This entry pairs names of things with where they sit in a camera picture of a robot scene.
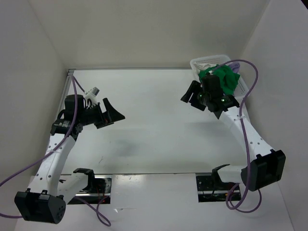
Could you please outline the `green t shirt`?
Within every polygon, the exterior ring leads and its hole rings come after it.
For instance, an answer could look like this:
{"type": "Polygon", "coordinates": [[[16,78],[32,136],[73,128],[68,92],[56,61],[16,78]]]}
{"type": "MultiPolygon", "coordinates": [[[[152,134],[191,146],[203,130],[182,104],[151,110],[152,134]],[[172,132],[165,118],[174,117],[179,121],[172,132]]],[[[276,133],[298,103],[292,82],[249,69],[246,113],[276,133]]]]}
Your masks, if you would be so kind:
{"type": "Polygon", "coordinates": [[[212,71],[213,75],[216,75],[219,77],[220,80],[220,86],[224,92],[225,95],[233,95],[234,91],[238,85],[238,80],[240,78],[240,75],[237,73],[234,73],[233,70],[228,65],[223,65],[219,67],[218,69],[214,70],[217,67],[217,65],[213,67],[209,67],[205,70],[201,70],[198,74],[199,79],[202,80],[206,77],[206,74],[210,71],[212,71]]]}

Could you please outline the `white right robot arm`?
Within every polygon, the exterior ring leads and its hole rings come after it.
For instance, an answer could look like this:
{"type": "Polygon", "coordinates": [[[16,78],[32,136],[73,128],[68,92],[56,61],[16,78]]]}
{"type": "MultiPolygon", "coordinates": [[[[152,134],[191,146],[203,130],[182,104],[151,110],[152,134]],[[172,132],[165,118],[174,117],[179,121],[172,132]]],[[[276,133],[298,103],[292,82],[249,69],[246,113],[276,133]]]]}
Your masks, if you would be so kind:
{"type": "Polygon", "coordinates": [[[282,178],[286,156],[266,143],[243,112],[233,95],[225,95],[219,81],[192,81],[181,101],[204,111],[208,109],[223,122],[248,156],[246,166],[224,164],[212,170],[211,184],[222,189],[228,183],[242,183],[252,192],[282,178]]]}

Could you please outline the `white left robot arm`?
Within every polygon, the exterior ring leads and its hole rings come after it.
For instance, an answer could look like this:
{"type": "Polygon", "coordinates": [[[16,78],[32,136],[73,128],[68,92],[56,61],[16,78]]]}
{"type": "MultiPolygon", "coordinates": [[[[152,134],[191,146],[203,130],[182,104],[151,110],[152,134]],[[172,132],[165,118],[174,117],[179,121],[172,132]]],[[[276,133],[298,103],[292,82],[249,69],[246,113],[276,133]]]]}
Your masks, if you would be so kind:
{"type": "Polygon", "coordinates": [[[66,205],[79,191],[87,193],[96,188],[94,171],[77,168],[65,180],[61,173],[70,151],[73,149],[83,127],[93,124],[97,129],[124,120],[108,101],[102,112],[100,103],[86,106],[82,95],[68,95],[64,109],[52,125],[49,147],[37,174],[24,192],[17,192],[14,202],[26,221],[58,224],[65,213],[66,205]]]}

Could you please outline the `cream t shirt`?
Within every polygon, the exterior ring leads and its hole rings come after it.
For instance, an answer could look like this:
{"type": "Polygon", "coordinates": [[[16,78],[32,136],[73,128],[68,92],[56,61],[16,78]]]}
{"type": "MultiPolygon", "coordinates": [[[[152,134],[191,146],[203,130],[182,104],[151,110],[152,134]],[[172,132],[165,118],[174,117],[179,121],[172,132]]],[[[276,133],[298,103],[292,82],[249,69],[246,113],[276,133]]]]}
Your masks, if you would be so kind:
{"type": "Polygon", "coordinates": [[[208,68],[212,68],[216,66],[217,64],[209,64],[209,63],[204,63],[204,64],[195,63],[194,64],[194,67],[197,73],[200,73],[201,71],[204,71],[204,70],[207,70],[208,68]]]}

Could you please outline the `white plastic basket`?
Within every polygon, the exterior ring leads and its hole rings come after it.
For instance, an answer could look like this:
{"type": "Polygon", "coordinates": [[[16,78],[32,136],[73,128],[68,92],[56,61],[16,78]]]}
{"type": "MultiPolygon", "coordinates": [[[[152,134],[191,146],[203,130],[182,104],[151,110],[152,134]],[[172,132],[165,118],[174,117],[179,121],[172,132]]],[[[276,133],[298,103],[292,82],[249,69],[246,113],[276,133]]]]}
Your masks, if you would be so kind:
{"type": "MultiPolygon", "coordinates": [[[[195,58],[190,61],[190,66],[192,69],[192,74],[194,76],[194,79],[199,81],[199,76],[198,73],[196,72],[196,69],[194,67],[195,63],[199,64],[204,64],[204,63],[209,63],[209,64],[223,64],[227,61],[229,61],[230,58],[227,55],[220,54],[220,55],[212,55],[212,56],[206,56],[206,57],[200,57],[200,58],[195,58]]],[[[238,100],[238,102],[241,102],[246,93],[248,92],[248,87],[245,84],[244,80],[242,77],[239,78],[238,80],[238,85],[234,91],[234,97],[238,100]]]]}

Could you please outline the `lavender t shirt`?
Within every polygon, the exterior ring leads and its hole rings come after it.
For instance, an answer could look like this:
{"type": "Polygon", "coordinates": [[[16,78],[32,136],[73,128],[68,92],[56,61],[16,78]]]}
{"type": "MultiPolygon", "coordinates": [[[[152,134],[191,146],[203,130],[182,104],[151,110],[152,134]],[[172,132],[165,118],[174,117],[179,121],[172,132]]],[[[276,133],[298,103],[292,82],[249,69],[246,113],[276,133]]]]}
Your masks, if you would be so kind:
{"type": "Polygon", "coordinates": [[[227,64],[227,66],[233,71],[233,73],[238,74],[240,70],[240,63],[239,62],[232,62],[230,64],[227,64]]]}

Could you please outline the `aluminium table edge rail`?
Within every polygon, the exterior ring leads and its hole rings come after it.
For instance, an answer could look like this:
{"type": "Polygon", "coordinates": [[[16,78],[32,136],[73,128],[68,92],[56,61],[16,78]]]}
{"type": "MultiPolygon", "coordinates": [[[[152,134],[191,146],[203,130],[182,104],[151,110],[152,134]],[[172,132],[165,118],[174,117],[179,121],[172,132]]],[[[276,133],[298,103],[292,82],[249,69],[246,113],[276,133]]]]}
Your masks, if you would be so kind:
{"type": "Polygon", "coordinates": [[[63,96],[62,96],[63,102],[64,102],[66,96],[68,95],[68,91],[69,91],[70,84],[71,84],[71,76],[74,74],[74,71],[75,71],[75,69],[69,69],[68,72],[67,72],[63,96]]]}

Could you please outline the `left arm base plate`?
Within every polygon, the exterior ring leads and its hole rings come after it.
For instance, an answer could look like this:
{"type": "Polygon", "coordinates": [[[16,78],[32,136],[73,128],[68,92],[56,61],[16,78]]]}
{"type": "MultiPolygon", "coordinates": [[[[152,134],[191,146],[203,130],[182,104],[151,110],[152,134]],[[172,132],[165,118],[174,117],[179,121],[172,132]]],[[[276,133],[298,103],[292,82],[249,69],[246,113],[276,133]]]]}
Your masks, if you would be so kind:
{"type": "Polygon", "coordinates": [[[77,205],[78,197],[89,204],[97,204],[101,199],[104,204],[110,203],[112,177],[100,175],[90,178],[85,174],[62,175],[57,195],[62,196],[66,204],[77,205]]]}

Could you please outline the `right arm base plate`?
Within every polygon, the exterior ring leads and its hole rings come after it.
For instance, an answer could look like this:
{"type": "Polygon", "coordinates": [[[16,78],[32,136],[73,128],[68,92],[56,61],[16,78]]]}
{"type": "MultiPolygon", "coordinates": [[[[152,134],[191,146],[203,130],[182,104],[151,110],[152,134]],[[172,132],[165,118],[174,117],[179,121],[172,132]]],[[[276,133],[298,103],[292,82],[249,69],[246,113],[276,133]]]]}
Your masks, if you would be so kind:
{"type": "Polygon", "coordinates": [[[198,202],[225,202],[234,183],[215,184],[211,173],[196,174],[198,202]]]}

